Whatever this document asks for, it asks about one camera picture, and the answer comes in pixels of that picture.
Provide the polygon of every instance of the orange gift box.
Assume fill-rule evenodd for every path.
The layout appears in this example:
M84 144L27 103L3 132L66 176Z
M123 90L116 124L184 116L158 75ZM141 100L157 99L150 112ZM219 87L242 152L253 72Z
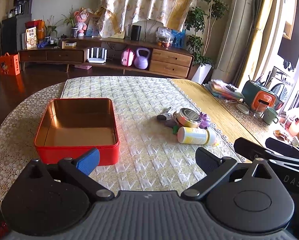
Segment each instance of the orange gift box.
M0 74L1 75L18 75L19 74L19 62L18 55L9 55L5 53L5 56L0 56Z

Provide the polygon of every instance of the white router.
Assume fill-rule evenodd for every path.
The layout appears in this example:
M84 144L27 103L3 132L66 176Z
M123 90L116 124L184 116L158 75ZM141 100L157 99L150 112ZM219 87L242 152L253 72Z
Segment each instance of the white router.
M102 49L102 57L99 57L100 49ZM105 63L106 55L107 55L107 49L96 48L96 57L94 57L94 48L91 48L91 57L87 61L89 63Z

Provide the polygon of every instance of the plant pot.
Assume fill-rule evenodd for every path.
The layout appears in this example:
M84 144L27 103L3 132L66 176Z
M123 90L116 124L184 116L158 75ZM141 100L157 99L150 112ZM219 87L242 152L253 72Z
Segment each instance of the plant pot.
M210 71L211 68L212 66L209 64L206 65L201 64L197 69L196 73L194 74L192 81L201 85L204 79L206 78L206 76L208 75L208 72Z
M77 38L77 34L78 34L78 28L72 28L70 32L70 36L72 38Z

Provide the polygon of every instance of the ribbed gray surface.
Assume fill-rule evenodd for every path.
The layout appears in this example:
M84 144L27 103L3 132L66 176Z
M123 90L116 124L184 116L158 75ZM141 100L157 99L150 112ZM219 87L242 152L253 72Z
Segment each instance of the ribbed gray surface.
M199 202L182 200L176 191L121 191L110 202L96 203L90 215L71 230L54 236L34 237L11 232L5 240L157 240L157 239L295 239L287 232L244 236L211 220Z

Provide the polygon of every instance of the gray curtain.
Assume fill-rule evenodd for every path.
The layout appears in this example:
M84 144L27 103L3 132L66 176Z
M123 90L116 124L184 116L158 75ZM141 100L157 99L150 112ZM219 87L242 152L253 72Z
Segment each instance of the gray curtain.
M249 51L249 48L251 47L251 43L252 43L252 40L253 40L253 30L255 29L255 23L256 23L256 20L260 14L260 11L261 11L261 6L262 6L262 3L263 3L263 0L253 0L252 1L252 28L251 28L251 32L250 32L250 36L249 36L249 39L248 39L248 44L246 46L246 49L245 49L245 55L242 59L242 62L238 68L238 71L236 72L236 75L234 77L234 80L232 82L232 84L234 86L237 86L238 85L238 82L239 82L239 79L240 79L240 76L242 75L242 72L244 70L244 65L245 65L245 61L247 60L247 56L248 56L248 51Z

